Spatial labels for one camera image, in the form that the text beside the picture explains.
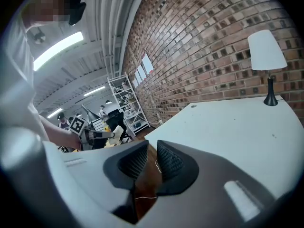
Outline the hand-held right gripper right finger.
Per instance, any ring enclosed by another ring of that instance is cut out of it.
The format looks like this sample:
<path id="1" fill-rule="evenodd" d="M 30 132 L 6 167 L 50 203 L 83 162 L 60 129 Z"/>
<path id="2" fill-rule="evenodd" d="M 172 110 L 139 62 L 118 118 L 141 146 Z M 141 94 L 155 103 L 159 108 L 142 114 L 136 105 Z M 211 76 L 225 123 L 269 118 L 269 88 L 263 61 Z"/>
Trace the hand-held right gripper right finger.
<path id="1" fill-rule="evenodd" d="M 159 140 L 162 183 L 141 223 L 258 223 L 276 198 L 242 162 Z"/>

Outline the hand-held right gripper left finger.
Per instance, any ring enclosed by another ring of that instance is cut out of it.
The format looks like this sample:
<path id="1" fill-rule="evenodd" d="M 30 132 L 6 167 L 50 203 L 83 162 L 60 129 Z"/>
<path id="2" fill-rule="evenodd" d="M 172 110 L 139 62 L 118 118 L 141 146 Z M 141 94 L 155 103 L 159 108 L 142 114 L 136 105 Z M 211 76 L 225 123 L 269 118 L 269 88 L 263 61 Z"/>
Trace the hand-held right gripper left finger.
<path id="1" fill-rule="evenodd" d="M 45 150 L 55 186 L 77 221 L 137 223 L 135 182 L 147 163 L 148 141 L 71 153 Z"/>

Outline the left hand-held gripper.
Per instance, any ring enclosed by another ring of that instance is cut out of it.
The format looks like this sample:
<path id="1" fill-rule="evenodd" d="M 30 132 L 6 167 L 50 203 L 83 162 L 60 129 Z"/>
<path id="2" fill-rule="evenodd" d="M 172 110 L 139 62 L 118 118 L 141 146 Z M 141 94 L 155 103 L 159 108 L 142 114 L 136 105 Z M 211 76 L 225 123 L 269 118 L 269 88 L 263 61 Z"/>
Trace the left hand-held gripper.
<path id="1" fill-rule="evenodd" d="M 106 138 L 114 138 L 115 133 L 95 131 L 88 128 L 87 121 L 74 117 L 69 130 L 77 134 L 82 151 L 102 149 L 106 145 Z"/>

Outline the small cream object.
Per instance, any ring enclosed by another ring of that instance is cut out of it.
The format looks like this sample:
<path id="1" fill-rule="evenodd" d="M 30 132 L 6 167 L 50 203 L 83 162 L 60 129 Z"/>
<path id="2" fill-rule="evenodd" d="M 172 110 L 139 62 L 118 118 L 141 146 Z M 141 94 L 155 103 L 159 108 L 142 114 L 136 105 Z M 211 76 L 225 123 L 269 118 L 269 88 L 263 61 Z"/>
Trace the small cream object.
<path id="1" fill-rule="evenodd" d="M 121 126 L 117 126 L 113 131 L 114 137 L 109 139 L 109 143 L 111 145 L 120 145 L 121 144 L 121 136 L 124 133 L 124 130 Z"/>

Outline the person's left forearm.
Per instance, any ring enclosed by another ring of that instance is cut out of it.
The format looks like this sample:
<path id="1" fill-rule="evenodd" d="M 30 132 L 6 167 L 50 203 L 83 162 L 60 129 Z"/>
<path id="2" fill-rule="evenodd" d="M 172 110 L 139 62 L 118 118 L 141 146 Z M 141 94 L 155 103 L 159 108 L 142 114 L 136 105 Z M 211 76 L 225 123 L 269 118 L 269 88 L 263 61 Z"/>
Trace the person's left forearm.
<path id="1" fill-rule="evenodd" d="M 42 116 L 40 119 L 51 142 L 55 143 L 57 146 L 81 150 L 81 142 L 77 134 L 53 125 Z"/>

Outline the white rectangular table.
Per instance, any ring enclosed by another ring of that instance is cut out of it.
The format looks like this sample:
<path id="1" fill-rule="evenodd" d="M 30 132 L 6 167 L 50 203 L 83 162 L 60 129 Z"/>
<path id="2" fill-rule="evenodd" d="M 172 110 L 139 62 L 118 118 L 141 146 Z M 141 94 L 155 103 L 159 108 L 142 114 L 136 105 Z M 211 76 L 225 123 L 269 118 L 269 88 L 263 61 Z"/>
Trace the white rectangular table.
<path id="1" fill-rule="evenodd" d="M 283 99 L 276 106 L 262 97 L 191 103 L 145 139 L 224 157 L 275 197 L 294 189 L 304 171 L 304 127 Z"/>

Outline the black office chair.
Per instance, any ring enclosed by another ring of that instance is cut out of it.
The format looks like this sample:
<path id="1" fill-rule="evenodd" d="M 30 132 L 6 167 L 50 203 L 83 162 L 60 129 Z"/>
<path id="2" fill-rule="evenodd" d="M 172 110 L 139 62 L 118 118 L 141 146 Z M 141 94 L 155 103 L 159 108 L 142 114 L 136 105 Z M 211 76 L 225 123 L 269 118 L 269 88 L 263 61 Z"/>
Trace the black office chair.
<path id="1" fill-rule="evenodd" d="M 120 126 L 123 129 L 120 140 L 123 143 L 132 141 L 132 137 L 127 133 L 127 126 L 124 124 L 124 113 L 116 109 L 110 112 L 108 117 L 109 118 L 106 120 L 106 123 L 110 127 L 111 131 L 113 132 L 117 126 Z"/>

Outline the long ceiling light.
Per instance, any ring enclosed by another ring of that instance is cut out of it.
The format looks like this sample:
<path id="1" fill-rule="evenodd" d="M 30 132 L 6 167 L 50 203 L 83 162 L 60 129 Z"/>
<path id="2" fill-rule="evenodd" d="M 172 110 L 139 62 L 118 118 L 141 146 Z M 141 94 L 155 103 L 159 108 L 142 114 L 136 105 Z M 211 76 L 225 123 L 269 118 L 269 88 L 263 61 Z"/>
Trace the long ceiling light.
<path id="1" fill-rule="evenodd" d="M 82 32 L 79 31 L 77 33 L 72 34 L 69 37 L 66 37 L 47 49 L 44 53 L 42 53 L 33 63 L 33 70 L 39 70 L 45 63 L 47 63 L 51 58 L 65 50 L 66 48 L 78 43 L 84 39 Z"/>
<path id="2" fill-rule="evenodd" d="M 90 92 L 88 92 L 88 93 L 85 93 L 83 96 L 84 96 L 84 97 L 87 97 L 87 96 L 89 96 L 89 95 L 92 95 L 92 94 L 94 94 L 94 93 L 100 91 L 100 90 L 103 90 L 104 88 L 105 88 L 105 86 L 96 88 L 96 89 L 94 89 L 94 90 L 92 90 L 92 91 L 90 91 Z"/>

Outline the white metal shelf rack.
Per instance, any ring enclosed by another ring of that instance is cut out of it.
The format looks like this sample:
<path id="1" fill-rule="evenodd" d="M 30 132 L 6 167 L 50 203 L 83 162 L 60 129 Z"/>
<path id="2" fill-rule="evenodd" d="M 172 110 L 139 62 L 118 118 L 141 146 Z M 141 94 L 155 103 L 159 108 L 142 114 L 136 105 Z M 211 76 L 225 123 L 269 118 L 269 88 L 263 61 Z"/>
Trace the white metal shelf rack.
<path id="1" fill-rule="evenodd" d="M 128 75 L 107 78 L 107 81 L 119 110 L 123 112 L 124 123 L 132 134 L 136 136 L 144 128 L 150 127 Z"/>

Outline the person's white shirt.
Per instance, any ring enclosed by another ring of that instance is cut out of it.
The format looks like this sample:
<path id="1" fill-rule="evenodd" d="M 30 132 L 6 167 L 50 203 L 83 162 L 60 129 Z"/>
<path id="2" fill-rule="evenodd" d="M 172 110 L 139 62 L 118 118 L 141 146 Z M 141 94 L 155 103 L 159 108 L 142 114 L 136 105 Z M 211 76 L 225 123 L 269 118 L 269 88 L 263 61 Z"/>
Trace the person's white shirt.
<path id="1" fill-rule="evenodd" d="M 33 63 L 26 29 L 17 15 L 0 40 L 0 126 L 23 127 L 48 141 L 33 105 Z"/>

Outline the white table lamp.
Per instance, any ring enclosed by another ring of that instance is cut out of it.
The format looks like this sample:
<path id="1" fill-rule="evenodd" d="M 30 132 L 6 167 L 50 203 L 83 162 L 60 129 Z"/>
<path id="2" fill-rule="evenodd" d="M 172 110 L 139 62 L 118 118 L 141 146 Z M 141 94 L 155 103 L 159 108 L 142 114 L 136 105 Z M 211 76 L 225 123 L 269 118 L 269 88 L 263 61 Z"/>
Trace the white table lamp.
<path id="1" fill-rule="evenodd" d="M 274 93 L 274 81 L 271 77 L 271 71 L 287 67 L 285 56 L 270 30 L 261 30 L 253 33 L 247 40 L 252 69 L 267 72 L 268 92 L 264 99 L 264 104 L 276 106 L 278 100 Z"/>

